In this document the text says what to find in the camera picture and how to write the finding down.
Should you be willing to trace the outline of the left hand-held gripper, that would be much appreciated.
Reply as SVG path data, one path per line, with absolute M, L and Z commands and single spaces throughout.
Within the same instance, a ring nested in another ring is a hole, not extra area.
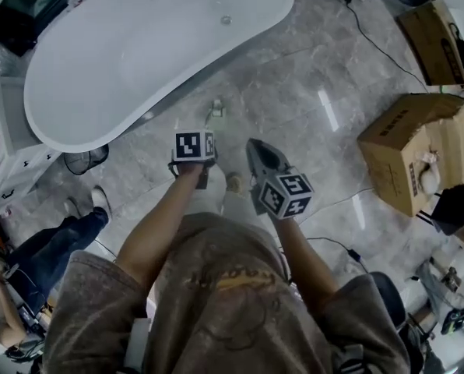
M 179 164 L 198 163 L 204 164 L 205 168 L 211 168 L 216 163 L 216 158 L 217 151 L 213 130 L 179 130 L 174 134 L 168 167 L 174 176 L 179 176 L 176 168 Z

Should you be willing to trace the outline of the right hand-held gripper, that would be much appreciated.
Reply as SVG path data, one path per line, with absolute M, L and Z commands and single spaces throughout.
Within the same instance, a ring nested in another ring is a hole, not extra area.
M 246 143 L 248 166 L 257 175 L 251 199 L 258 215 L 283 220 L 302 214 L 314 195 L 305 174 L 291 167 L 282 151 L 260 139 Z

